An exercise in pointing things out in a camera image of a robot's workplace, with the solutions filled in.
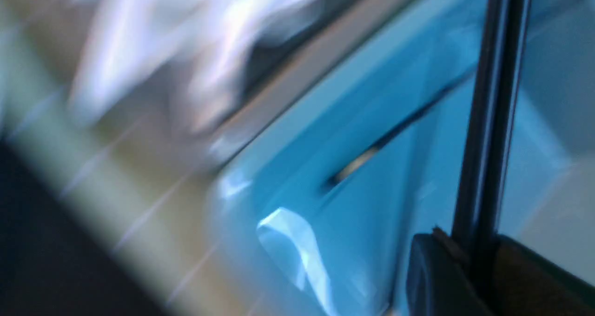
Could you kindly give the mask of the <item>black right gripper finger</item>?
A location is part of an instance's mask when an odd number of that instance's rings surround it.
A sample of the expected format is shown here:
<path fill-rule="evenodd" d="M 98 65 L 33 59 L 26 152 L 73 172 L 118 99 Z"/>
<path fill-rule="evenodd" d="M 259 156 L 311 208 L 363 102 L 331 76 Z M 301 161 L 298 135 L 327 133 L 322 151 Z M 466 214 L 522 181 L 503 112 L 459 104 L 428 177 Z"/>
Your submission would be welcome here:
<path fill-rule="evenodd" d="M 445 231 L 412 238 L 406 279 L 410 316 L 592 316 L 594 287 L 500 235 L 488 267 L 472 274 Z"/>

